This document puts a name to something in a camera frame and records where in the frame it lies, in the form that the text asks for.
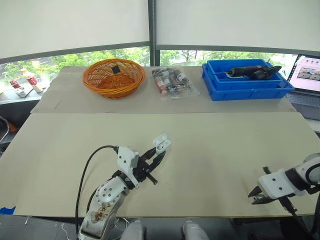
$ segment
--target beige tabletop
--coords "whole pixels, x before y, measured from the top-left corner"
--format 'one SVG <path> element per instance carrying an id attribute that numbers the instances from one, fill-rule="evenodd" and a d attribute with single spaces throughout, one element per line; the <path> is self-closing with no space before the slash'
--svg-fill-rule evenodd
<path id="1" fill-rule="evenodd" d="M 183 67 L 187 77 L 200 95 L 184 99 L 161 101 L 151 75 L 145 67 L 146 78 L 139 88 L 123 99 L 108 99 L 91 92 L 82 82 L 86 67 L 65 67 L 52 81 L 50 88 L 32 113 L 252 113 L 295 112 L 287 98 L 212 101 L 201 78 L 200 66 Z"/>
<path id="2" fill-rule="evenodd" d="M 278 201 L 251 205 L 248 193 L 264 174 L 301 164 L 320 141 L 297 112 L 197 114 L 32 114 L 0 158 L 0 208 L 14 214 L 74 217 L 80 178 L 90 154 L 102 145 L 131 146 L 143 154 L 166 133 L 172 141 L 152 175 L 124 200 L 127 217 L 287 216 Z M 93 190 L 116 170 L 104 149 L 92 159 L 80 216 Z M 312 214 L 316 194 L 291 200 Z"/>

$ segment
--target white cable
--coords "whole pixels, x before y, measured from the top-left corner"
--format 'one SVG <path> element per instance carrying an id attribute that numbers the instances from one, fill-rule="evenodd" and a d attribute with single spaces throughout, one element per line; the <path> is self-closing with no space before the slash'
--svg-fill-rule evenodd
<path id="1" fill-rule="evenodd" d="M 66 239 L 67 239 L 67 240 L 70 240 L 70 238 L 68 237 L 68 232 L 64 229 L 64 224 L 65 224 L 65 223 L 62 223 L 61 229 L 65 232 Z"/>
<path id="2" fill-rule="evenodd" d="M 125 229 L 124 230 L 122 230 L 121 228 L 119 228 L 116 224 L 114 225 L 117 229 L 119 229 L 119 230 L 121 230 L 121 231 L 125 231 L 127 228 L 128 228 L 128 225 L 130 224 L 130 222 L 127 220 L 127 219 L 125 219 L 124 217 L 121 217 L 124 221 L 125 221 Z M 113 239 L 111 239 L 111 240 L 117 240 L 117 239 L 119 239 L 119 238 L 121 238 L 122 237 L 122 234 L 124 234 L 124 233 L 121 233 L 120 234 L 120 236 L 117 236 L 117 237 L 115 237 L 115 238 L 113 238 Z"/>

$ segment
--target blue tape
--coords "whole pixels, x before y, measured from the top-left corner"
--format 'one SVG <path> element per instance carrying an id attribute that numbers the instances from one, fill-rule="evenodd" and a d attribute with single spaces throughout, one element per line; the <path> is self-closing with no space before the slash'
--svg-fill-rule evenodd
<path id="1" fill-rule="evenodd" d="M 0 208 L 0 214 L 12 215 L 14 214 L 15 209 L 16 207 L 13 207 L 11 209 L 6 207 Z"/>

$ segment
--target window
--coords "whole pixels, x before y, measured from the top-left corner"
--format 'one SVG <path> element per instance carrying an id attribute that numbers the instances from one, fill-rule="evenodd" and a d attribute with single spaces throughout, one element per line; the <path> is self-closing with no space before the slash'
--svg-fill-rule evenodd
<path id="1" fill-rule="evenodd" d="M 297 55 L 268 53 L 268 52 L 245 52 L 245 51 L 201 51 L 201 50 L 161 50 L 160 65 L 183 65 L 201 66 L 208 60 L 223 59 L 263 59 L 272 65 L 282 66 L 280 73 L 288 78 Z"/>
<path id="2" fill-rule="evenodd" d="M 21 87 L 29 86 L 21 74 L 20 69 L 26 68 L 35 74 L 35 78 L 42 87 L 48 87 L 63 67 L 66 66 L 90 66 L 105 59 L 128 59 L 141 66 L 150 66 L 149 47 L 131 47 L 104 51 L 92 51 L 83 53 L 66 54 L 51 57 L 41 57 L 25 61 L 16 61 L 0 65 L 0 80 L 2 89 L 12 90 L 10 81 L 17 79 Z"/>

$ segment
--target laptop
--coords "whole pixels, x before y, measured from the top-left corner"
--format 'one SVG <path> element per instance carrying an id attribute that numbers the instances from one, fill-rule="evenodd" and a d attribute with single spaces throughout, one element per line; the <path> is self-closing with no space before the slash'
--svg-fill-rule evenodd
<path id="1" fill-rule="evenodd" d="M 304 118 L 320 121 L 320 56 L 299 54 L 288 81 L 294 91 L 286 97 Z"/>

